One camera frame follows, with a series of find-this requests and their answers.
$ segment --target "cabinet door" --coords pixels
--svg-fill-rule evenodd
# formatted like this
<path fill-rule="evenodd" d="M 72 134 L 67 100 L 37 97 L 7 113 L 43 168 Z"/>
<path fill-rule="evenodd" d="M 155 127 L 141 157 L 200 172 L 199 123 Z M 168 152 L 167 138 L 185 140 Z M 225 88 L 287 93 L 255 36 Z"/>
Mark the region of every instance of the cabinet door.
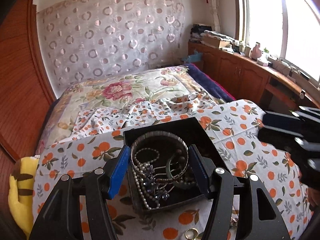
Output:
<path fill-rule="evenodd" d="M 203 58 L 203 72 L 206 73 L 211 79 L 218 79 L 219 64 L 218 58 L 211 53 L 204 53 Z"/>
<path fill-rule="evenodd" d="M 222 85 L 235 98 L 238 92 L 240 71 L 239 60 L 233 55 L 223 55 L 220 59 L 220 71 L 217 82 Z"/>
<path fill-rule="evenodd" d="M 268 82 L 268 74 L 256 65 L 243 65 L 239 74 L 237 99 L 247 99 L 259 104 Z"/>

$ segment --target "bracelet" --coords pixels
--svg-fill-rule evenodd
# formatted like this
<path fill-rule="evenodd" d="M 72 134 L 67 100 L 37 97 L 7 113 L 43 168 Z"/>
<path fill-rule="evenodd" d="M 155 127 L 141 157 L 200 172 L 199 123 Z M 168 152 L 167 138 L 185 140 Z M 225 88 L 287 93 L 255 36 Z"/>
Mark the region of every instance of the bracelet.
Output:
<path fill-rule="evenodd" d="M 150 162 L 146 163 L 146 166 L 142 165 L 141 163 L 138 165 L 135 165 L 134 161 L 133 161 L 134 160 L 133 156 L 136 155 L 137 147 L 141 142 L 143 142 L 144 140 L 146 140 L 148 138 L 159 137 L 159 136 L 165 136 L 170 139 L 174 139 L 174 140 L 178 141 L 181 145 L 181 148 L 182 148 L 182 149 L 180 149 L 181 151 L 179 152 L 179 154 L 183 154 L 183 151 L 185 151 L 185 154 L 186 154 L 185 166 L 183 167 L 183 169 L 181 170 L 181 172 L 179 174 L 173 176 L 170 179 L 156 179 L 157 183 L 164 184 L 164 183 L 176 181 L 185 173 L 185 171 L 188 168 L 188 161 L 189 161 L 188 147 L 187 147 L 186 143 L 177 135 L 170 133 L 170 132 L 166 132 L 166 131 L 151 131 L 151 132 L 147 132 L 147 133 L 141 135 L 140 137 L 138 137 L 131 146 L 131 166 L 134 169 L 134 171 L 137 174 L 139 174 L 139 176 L 141 176 L 143 178 L 147 178 L 147 174 L 149 174 L 150 173 L 149 171 L 152 170 L 152 168 L 150 168 L 151 167 Z"/>

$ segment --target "jewelry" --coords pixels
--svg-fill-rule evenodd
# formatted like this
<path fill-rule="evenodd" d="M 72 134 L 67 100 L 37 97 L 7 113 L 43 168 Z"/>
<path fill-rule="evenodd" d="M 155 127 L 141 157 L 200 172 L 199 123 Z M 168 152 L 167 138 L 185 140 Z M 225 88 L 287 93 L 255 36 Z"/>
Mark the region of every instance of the jewelry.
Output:
<path fill-rule="evenodd" d="M 134 162 L 133 162 L 133 159 L 134 159 L 133 156 L 136 155 L 135 152 L 136 152 L 136 149 L 137 149 L 138 144 L 140 144 L 142 141 L 144 141 L 144 140 L 146 140 L 146 139 L 148 139 L 148 138 L 158 137 L 158 136 L 166 136 L 166 137 L 169 137 L 169 138 L 171 138 L 171 139 L 174 139 L 174 140 L 178 141 L 178 142 L 180 143 L 180 145 L 182 146 L 182 148 L 183 148 L 183 149 L 185 150 L 185 152 L 186 152 L 186 164 L 185 164 L 185 166 L 183 167 L 183 169 L 181 170 L 181 172 L 180 172 L 179 174 L 173 176 L 171 179 L 156 179 L 156 182 L 157 182 L 157 183 L 163 184 L 163 183 L 168 183 L 168 182 L 172 182 L 172 181 L 175 181 L 175 180 L 179 179 L 179 178 L 183 175 L 183 173 L 185 173 L 185 171 L 186 171 L 187 168 L 188 168 L 188 160 L 189 160 L 188 147 L 187 147 L 187 145 L 185 144 L 185 142 L 184 142 L 180 137 L 176 136 L 175 134 L 170 133 L 170 132 L 166 132 L 166 131 L 152 131 L 152 132 L 147 132 L 147 133 L 141 135 L 140 137 L 138 137 L 138 138 L 134 141 L 134 143 L 132 144 L 132 146 L 131 146 L 131 165 L 132 165 L 133 169 L 135 170 L 135 172 L 136 172 L 137 174 L 139 174 L 139 176 L 141 176 L 141 177 L 143 177 L 143 178 L 147 178 L 147 175 L 145 174 L 144 171 L 145 171 L 146 169 L 149 170 L 149 171 L 152 170 L 153 168 L 150 168 L 151 164 L 150 164 L 150 163 L 146 163 L 147 165 L 146 165 L 146 167 L 145 167 L 144 165 L 142 165 L 142 164 L 140 163 L 140 164 L 138 164 L 138 165 L 136 166 L 136 165 L 134 164 Z"/>
<path fill-rule="evenodd" d="M 169 137 L 171 140 L 174 139 L 175 141 L 179 142 L 179 146 L 182 147 L 182 149 L 177 149 L 175 155 L 181 155 L 183 152 L 186 153 L 186 158 L 183 157 L 185 161 L 185 165 L 183 168 L 180 168 L 181 172 L 175 176 L 171 176 L 169 179 L 156 179 L 156 176 L 159 175 L 167 175 L 167 173 L 158 173 L 154 174 L 156 169 L 165 168 L 163 167 L 156 167 L 153 168 L 152 163 L 157 161 L 160 157 L 159 151 L 152 149 L 152 148 L 142 148 L 137 150 L 137 146 L 140 145 L 141 142 L 143 142 L 147 138 L 156 137 L 156 136 L 166 136 Z M 156 157 L 152 159 L 151 161 L 141 163 L 139 162 L 137 155 L 142 151 L 154 151 L 156 153 Z M 175 187 L 174 185 L 169 189 L 166 190 L 166 186 L 169 184 L 172 184 L 175 182 L 175 180 L 179 179 L 187 170 L 188 167 L 188 148 L 187 145 L 184 143 L 184 141 L 179 138 L 178 136 L 165 132 L 165 131 L 154 131 L 154 132 L 148 132 L 140 137 L 138 137 L 131 147 L 131 165 L 132 165 L 132 172 L 134 176 L 135 183 L 137 185 L 138 192 L 142 198 L 142 201 L 145 205 L 145 207 L 148 210 L 151 210 L 152 207 L 149 206 L 147 199 L 149 201 L 151 200 L 156 204 L 155 209 L 158 209 L 160 207 L 159 200 L 163 199 L 166 200 L 169 197 L 169 192 L 173 190 Z"/>
<path fill-rule="evenodd" d="M 198 230 L 195 229 L 195 228 L 187 229 L 187 230 L 184 232 L 184 237 L 185 237 L 187 240 L 195 240 L 198 236 L 199 236 L 199 232 L 198 232 Z"/>
<path fill-rule="evenodd" d="M 177 163 L 171 163 L 176 156 L 177 156 L 176 154 L 172 155 L 167 161 L 167 165 L 165 166 L 165 171 L 169 179 L 173 177 L 172 172 L 178 170 L 178 169 L 171 170 L 171 165 L 179 164 L 179 168 L 181 168 L 181 165 L 183 165 L 185 161 L 184 156 L 179 156 Z M 172 184 L 181 189 L 190 189 L 196 185 L 196 182 L 194 181 L 194 178 L 188 178 L 187 176 L 185 176 L 184 179 L 181 178 L 180 181 L 173 181 Z"/>

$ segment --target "cardboard box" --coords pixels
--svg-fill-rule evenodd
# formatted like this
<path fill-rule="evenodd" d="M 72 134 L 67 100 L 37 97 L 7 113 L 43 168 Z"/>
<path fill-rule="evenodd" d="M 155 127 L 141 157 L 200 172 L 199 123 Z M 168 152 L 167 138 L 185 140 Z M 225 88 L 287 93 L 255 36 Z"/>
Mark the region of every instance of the cardboard box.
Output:
<path fill-rule="evenodd" d="M 222 40 L 219 37 L 202 36 L 202 40 L 217 49 L 227 47 L 230 44 L 230 41 Z"/>

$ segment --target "yellow plush toy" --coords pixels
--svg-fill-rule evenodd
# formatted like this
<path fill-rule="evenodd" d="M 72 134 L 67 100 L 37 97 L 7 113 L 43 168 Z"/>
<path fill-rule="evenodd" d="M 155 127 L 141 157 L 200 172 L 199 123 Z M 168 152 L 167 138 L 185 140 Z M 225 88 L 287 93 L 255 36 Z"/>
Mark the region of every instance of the yellow plush toy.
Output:
<path fill-rule="evenodd" d="M 10 212 L 27 239 L 33 226 L 32 194 L 38 161 L 35 157 L 20 159 L 16 162 L 9 177 L 8 204 Z"/>

